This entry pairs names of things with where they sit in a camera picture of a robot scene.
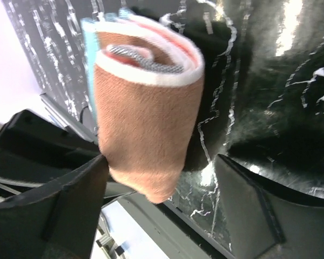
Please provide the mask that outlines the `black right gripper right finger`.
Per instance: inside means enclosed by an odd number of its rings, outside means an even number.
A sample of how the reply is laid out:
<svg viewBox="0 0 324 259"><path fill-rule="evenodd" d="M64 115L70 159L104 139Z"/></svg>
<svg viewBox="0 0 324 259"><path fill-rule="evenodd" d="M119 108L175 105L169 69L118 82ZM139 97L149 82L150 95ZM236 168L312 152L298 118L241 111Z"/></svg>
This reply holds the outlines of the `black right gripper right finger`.
<svg viewBox="0 0 324 259"><path fill-rule="evenodd" d="M224 155L214 166L235 258L324 258L324 199Z"/></svg>

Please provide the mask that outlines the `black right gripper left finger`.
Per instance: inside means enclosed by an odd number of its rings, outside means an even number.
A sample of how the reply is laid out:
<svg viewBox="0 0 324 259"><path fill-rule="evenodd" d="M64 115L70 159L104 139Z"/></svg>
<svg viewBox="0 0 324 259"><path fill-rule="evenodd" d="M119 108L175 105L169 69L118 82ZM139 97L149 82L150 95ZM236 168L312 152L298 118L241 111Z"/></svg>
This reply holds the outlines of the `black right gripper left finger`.
<svg viewBox="0 0 324 259"><path fill-rule="evenodd" d="M0 258L90 258L109 168L100 155L0 203Z"/></svg>

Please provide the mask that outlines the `orange patterned towel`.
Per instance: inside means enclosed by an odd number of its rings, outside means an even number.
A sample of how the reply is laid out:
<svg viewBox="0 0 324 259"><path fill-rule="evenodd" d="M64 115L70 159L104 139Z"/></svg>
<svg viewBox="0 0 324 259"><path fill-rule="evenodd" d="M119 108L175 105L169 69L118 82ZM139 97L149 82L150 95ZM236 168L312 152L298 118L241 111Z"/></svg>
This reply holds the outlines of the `orange patterned towel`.
<svg viewBox="0 0 324 259"><path fill-rule="evenodd" d="M162 203L185 164L204 89L203 55L183 35L126 9L80 24L110 174Z"/></svg>

